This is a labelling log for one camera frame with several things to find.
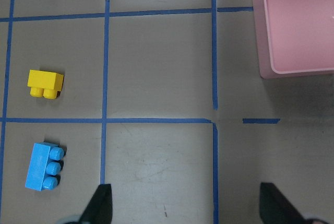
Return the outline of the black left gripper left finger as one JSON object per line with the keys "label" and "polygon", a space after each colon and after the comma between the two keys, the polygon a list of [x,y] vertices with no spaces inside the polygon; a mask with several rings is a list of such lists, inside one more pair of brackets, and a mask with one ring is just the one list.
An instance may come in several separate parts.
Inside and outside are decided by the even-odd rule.
{"label": "black left gripper left finger", "polygon": [[78,223],[110,224],[112,217],[113,203],[111,184],[100,184],[80,216]]}

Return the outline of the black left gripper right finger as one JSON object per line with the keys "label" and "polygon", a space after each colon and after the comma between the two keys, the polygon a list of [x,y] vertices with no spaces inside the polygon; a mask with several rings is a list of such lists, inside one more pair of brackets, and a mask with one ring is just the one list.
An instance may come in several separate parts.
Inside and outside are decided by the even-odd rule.
{"label": "black left gripper right finger", "polygon": [[305,223],[304,217],[273,183],[260,184],[259,215],[263,223]]}

